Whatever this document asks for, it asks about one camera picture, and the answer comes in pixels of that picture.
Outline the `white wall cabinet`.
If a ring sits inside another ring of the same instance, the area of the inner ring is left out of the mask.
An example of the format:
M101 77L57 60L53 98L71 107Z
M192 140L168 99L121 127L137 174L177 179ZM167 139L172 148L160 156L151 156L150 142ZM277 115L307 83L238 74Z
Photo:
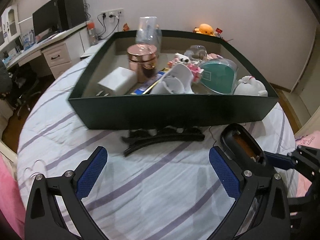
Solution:
M14 41L20 34L17 5L13 4L1 15L1 48Z

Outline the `orange octopus plush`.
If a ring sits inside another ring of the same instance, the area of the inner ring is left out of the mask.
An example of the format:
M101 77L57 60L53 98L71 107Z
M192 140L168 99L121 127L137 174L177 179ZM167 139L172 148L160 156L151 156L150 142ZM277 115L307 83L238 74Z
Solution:
M198 28L195 28L193 32L197 34L214 36L213 28L205 23L201 24Z

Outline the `black office chair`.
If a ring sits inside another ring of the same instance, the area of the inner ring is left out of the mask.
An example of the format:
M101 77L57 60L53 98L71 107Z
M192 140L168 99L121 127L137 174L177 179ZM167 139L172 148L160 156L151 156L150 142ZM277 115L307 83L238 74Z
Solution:
M7 69L1 61L1 100L7 100L10 106L18 109L18 120L21 119L24 106L31 111L30 100L41 93L36 89L38 84L38 75L29 63Z

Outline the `orange capped bottle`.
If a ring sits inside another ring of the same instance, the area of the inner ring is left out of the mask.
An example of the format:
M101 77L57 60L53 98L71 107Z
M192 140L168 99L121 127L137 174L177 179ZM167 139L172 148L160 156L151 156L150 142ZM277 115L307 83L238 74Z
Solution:
M93 45L98 44L98 36L97 36L97 32L96 32L96 29L95 29L94 22L88 22L87 23L87 31L88 31L88 34L89 34L90 45L93 46Z

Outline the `black hair clip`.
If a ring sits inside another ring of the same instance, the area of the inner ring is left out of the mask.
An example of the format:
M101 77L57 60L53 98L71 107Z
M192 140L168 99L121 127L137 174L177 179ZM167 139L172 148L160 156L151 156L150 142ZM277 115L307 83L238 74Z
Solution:
M129 135L127 137L121 137L121 140L128 145L127 149L123 152L124 157L128 157L131 153L150 145L173 141L204 141L204 138L205 135L198 127L165 127L157 129L154 134L151 134L151 132L146 129L129 131Z

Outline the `black storage tray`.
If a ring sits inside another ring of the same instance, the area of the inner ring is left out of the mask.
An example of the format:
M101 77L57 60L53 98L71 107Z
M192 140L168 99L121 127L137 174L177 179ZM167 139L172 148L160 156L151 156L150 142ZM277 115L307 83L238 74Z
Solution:
M203 46L233 60L238 72L248 72L264 85L267 96L219 93L191 81L192 73L180 63L165 72L148 94L135 94L138 83L123 92L99 95L100 80L118 67L129 67L127 50L134 45L136 32L113 34L91 59L74 86L69 103L89 129L134 130L206 127L263 120L278 102L272 86L240 52L221 38L186 31L163 30L161 54L155 68L142 73L151 79L163 70L178 52L193 45Z

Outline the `pink round patterned box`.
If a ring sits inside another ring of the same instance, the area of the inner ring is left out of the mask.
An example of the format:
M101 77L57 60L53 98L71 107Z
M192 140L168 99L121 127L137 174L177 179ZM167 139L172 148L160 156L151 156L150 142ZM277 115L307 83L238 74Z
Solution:
M223 59L223 57L214 53L207 54L207 60L213 59Z

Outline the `clear glass ornament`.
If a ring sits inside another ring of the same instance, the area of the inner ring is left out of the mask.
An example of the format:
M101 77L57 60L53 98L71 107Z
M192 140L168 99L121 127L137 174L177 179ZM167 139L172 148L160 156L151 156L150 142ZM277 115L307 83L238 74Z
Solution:
M204 46L193 45L184 52L190 61L207 61L207 51Z

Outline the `white desk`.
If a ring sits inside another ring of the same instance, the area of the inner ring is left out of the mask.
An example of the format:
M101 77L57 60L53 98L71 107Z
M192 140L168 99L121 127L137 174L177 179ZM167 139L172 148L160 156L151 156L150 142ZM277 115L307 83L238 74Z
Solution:
M37 61L40 64L37 67L39 76L52 74L57 79L69 68L80 62L80 57L89 47L87 25L82 23L22 51L7 65L7 69L15 65L21 67Z

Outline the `teal heart-shaped box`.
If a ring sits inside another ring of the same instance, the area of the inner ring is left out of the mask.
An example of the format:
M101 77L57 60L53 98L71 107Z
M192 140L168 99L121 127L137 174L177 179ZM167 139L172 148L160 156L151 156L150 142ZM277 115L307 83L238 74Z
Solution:
M231 95L235 89L237 65L229 59L213 59L200 64L201 83L212 92Z

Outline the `black computer tower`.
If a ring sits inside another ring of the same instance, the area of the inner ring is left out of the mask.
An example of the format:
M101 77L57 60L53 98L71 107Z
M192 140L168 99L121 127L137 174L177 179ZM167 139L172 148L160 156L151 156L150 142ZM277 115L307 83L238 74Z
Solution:
M59 29L66 31L86 21L83 0L57 0Z

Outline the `white square box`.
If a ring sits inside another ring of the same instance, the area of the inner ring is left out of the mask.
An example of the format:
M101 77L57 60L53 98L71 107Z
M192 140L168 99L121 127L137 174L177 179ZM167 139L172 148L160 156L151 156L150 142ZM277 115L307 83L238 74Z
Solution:
M117 67L102 78L97 84L107 94L112 96L125 95L137 83L135 71Z

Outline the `pink blanket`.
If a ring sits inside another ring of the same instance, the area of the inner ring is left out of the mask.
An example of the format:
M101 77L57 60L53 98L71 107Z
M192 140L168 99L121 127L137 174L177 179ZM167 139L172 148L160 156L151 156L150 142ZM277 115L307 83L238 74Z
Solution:
M1 212L12 229L24 239L25 207L22 203L17 181L1 157Z

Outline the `wall power strip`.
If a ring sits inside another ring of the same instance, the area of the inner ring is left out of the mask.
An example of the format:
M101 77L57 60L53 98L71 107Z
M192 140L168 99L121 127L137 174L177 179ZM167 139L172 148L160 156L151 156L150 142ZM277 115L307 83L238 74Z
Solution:
M120 17L124 15L124 9L120 8L120 9L114 9L114 10L105 10L105 11L101 11L101 13L106 17Z

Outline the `white low side cabinet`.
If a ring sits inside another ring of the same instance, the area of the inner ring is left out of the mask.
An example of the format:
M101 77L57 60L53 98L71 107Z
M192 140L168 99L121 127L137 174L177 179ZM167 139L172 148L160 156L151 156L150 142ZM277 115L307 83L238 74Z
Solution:
M106 40L99 41L96 45L90 46L85 52L80 56L80 59L85 59L92 55L95 55L100 48L106 43Z

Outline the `clear plastic box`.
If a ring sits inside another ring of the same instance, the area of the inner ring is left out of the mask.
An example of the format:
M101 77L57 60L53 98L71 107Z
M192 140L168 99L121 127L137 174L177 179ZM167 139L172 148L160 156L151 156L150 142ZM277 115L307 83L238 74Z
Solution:
M136 43L154 45L158 53L161 51L162 31L157 24L156 16L145 16L139 19Z

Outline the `pink building block toy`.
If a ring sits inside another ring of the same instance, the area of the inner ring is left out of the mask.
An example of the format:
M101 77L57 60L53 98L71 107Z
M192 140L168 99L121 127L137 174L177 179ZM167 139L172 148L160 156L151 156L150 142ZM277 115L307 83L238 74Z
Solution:
M168 68L172 68L174 65L181 63L185 65L193 74L193 83L199 83L202 79L202 75L204 70L199 66L199 62L191 61L189 57L182 55L180 53L176 53L172 60L167 62Z

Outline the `rose gold canister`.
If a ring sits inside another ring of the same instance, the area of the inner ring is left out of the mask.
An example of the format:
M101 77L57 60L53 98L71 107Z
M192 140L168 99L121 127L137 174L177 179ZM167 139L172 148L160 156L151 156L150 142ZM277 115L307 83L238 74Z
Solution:
M156 73L157 47L147 43L139 43L127 49L129 68L137 74L139 83L144 83Z

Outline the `black computer monitor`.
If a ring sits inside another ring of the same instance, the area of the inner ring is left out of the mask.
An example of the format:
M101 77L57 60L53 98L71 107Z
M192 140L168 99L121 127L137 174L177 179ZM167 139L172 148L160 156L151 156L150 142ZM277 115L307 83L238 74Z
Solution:
M33 13L33 28L36 36L44 31L59 31L59 14L57 0L50 0Z

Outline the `white round figurine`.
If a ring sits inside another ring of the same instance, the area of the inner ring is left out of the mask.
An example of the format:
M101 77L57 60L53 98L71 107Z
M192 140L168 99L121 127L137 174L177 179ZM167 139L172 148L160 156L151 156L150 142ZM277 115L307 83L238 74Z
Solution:
M268 92L262 82L253 76L244 76L238 80L234 95L268 96Z

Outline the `blue yellow harmonica box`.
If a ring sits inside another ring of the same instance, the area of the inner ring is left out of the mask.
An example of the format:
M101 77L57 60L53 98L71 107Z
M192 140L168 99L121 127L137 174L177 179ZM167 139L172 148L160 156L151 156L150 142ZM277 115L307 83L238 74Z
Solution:
M150 93L152 88L157 84L160 78L169 71L169 68L160 70L156 75L145 81L142 85L136 88L131 95L144 95Z

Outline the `round striped bed cover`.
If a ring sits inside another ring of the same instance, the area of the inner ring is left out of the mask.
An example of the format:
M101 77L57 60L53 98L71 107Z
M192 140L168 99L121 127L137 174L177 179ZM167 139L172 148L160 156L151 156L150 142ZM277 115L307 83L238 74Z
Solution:
M18 143L17 180L27 203L39 173L61 176L98 147L108 161L83 204L109 239L207 239L234 203L210 165L223 127L202 142L167 142L123 156L126 131L89 130L68 103L88 65L82 60L40 97Z

